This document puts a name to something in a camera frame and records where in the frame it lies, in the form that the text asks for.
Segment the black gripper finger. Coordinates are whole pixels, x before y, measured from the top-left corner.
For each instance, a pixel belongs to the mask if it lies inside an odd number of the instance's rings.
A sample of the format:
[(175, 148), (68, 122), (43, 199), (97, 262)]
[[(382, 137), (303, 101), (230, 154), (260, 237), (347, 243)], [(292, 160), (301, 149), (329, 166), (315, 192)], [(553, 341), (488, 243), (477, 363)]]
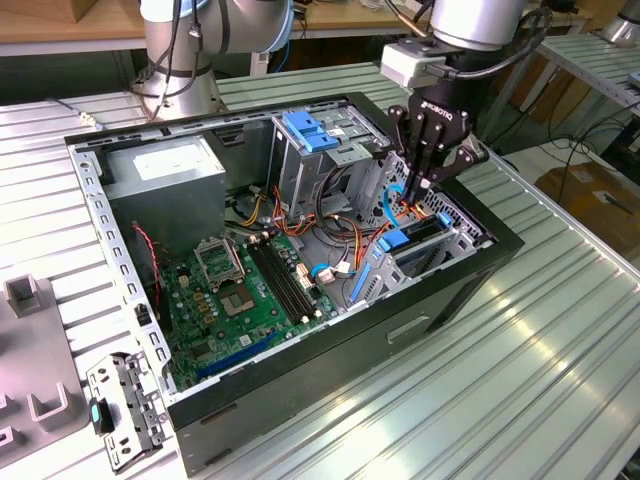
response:
[(429, 163), (418, 185), (417, 200), (421, 201), (435, 185), (458, 176), (472, 166), (487, 161), (488, 158), (488, 149), (483, 144), (463, 142), (450, 153)]
[(392, 105), (388, 108), (388, 116), (391, 119), (395, 133), (396, 152), (404, 159), (405, 166), (409, 170), (407, 174), (402, 199), (415, 201), (417, 198), (415, 171), (415, 155), (411, 143), (411, 117), (408, 110), (401, 105)]

